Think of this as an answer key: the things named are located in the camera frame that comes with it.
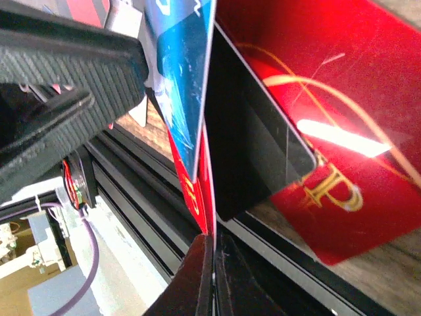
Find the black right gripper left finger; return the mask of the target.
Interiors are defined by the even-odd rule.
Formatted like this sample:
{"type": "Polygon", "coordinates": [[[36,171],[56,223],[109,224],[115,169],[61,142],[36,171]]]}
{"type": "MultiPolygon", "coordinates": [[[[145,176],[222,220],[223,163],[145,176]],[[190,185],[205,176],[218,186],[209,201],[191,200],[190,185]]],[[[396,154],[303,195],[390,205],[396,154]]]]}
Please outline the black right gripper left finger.
{"type": "Polygon", "coordinates": [[[195,237],[176,276],[145,315],[212,315],[213,239],[195,237]]]}

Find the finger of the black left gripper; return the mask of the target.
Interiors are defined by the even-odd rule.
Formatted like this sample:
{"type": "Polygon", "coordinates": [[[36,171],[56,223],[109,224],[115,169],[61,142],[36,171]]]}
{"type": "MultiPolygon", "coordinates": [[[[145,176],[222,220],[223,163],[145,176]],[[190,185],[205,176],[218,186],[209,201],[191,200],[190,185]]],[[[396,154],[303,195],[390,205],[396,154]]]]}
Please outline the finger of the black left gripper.
{"type": "Polygon", "coordinates": [[[43,176],[112,121],[112,101],[72,90],[51,98],[46,112],[1,149],[1,203],[43,176]]]}
{"type": "Polygon", "coordinates": [[[47,142],[62,159],[139,104],[148,73],[137,39],[33,8],[1,9],[1,81],[70,86],[76,102],[19,133],[1,150],[2,164],[47,142]]]}

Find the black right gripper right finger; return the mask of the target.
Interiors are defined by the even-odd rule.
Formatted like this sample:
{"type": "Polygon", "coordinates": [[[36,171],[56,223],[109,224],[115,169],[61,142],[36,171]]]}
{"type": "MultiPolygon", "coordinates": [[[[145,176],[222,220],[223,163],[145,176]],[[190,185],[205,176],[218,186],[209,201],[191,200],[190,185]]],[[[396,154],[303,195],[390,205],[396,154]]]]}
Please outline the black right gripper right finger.
{"type": "Polygon", "coordinates": [[[217,315],[329,314],[319,301],[224,230],[216,235],[214,267],[217,315]]]}

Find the blue VIP card carried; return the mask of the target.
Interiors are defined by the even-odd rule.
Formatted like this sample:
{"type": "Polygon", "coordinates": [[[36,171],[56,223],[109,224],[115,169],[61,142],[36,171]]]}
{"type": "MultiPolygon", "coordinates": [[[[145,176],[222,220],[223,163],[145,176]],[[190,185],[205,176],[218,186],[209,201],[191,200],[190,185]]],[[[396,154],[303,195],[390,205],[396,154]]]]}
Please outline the blue VIP card carried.
{"type": "Polygon", "coordinates": [[[145,1],[153,91],[178,154],[196,181],[216,1],[145,1]]]}

